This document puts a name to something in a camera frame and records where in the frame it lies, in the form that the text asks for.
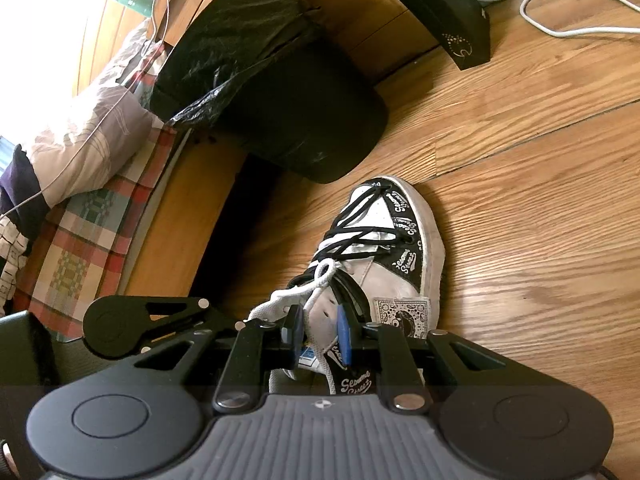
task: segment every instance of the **trash bin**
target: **trash bin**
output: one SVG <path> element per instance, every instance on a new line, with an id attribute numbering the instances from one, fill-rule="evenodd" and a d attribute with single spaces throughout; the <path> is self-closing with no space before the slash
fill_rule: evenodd
<path id="1" fill-rule="evenodd" d="M 337 180 L 372 150 L 388 113 L 305 0 L 213 0 L 175 46 L 150 109 L 211 128 L 307 178 Z"/>

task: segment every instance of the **white shoelace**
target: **white shoelace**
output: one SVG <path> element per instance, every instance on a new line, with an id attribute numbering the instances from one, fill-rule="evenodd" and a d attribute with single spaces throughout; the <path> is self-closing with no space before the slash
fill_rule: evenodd
<path id="1" fill-rule="evenodd" d="M 335 271 L 340 267 L 340 263 L 326 258 L 316 265 L 314 272 L 314 280 L 306 283 L 305 285 L 294 286 L 285 290 L 276 290 L 271 295 L 269 301 L 255 307 L 249 314 L 249 320 L 261 319 L 264 321 L 275 322 L 287 315 L 289 307 L 296 303 L 296 300 L 302 300 L 306 296 L 308 299 L 305 301 L 303 309 L 305 320 L 305 333 L 309 346 L 311 346 L 316 359 L 322 372 L 326 376 L 327 383 L 329 384 L 329 392 L 335 395 L 335 383 L 334 377 L 331 374 L 329 363 L 324 357 L 323 349 L 318 346 L 314 337 L 313 331 L 309 323 L 309 313 L 314 306 L 320 295 L 329 286 L 329 282 L 335 274 Z"/>

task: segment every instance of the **shoe sole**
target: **shoe sole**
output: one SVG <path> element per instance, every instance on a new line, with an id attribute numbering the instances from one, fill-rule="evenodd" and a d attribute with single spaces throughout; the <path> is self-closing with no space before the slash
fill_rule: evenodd
<path id="1" fill-rule="evenodd" d="M 409 199 L 409 205 L 418 221 L 420 237 L 424 240 L 422 248 L 422 283 L 420 295 L 429 298 L 431 315 L 440 319 L 440 279 L 444 268 L 444 243 L 440 237 L 433 211 L 427 201 L 418 193 L 414 186 L 396 176 L 381 175 L 380 178 L 390 180 L 398 186 Z"/>

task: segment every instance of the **sneaker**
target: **sneaker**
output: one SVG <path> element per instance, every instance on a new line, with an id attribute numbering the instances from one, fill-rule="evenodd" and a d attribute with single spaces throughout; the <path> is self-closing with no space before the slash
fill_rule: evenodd
<path id="1" fill-rule="evenodd" d="M 325 374 L 332 392 L 372 392 L 372 370 L 354 370 L 342 362 L 337 338 L 340 301 L 336 295 L 348 294 L 360 305 L 361 322 L 387 323 L 402 328 L 408 337 L 426 338 L 440 315 L 444 256 L 444 245 L 425 199 L 401 178 L 373 178 L 353 190 L 308 269 L 289 283 L 288 291 L 276 291 L 271 301 L 254 309 L 252 317 L 283 316 L 284 295 L 302 291 L 300 287 L 306 284 L 305 331 L 312 344 L 303 349 L 300 368 Z M 340 270 L 332 267 L 332 277 L 324 276 L 324 285 L 319 286 L 317 267 L 327 262 Z M 309 285 L 318 288 L 309 289 Z M 319 295 L 308 299 L 309 290 L 317 290 Z M 299 370 L 287 374 L 302 378 Z"/>

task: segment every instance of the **floorboard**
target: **floorboard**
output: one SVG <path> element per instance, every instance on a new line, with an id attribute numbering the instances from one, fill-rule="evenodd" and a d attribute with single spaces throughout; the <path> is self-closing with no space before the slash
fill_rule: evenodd
<path id="1" fill-rule="evenodd" d="M 609 0 L 540 0 L 531 13 L 551 27 L 640 26 Z M 380 83 L 390 124 L 350 174 L 281 177 L 223 304 L 245 316 L 306 268 L 354 185 L 401 176 L 447 248 L 442 327 L 595 394 L 616 426 L 607 463 L 635 479 L 640 40 L 557 40 L 517 2 L 490 15 L 491 63 L 459 72 L 438 48 Z"/>

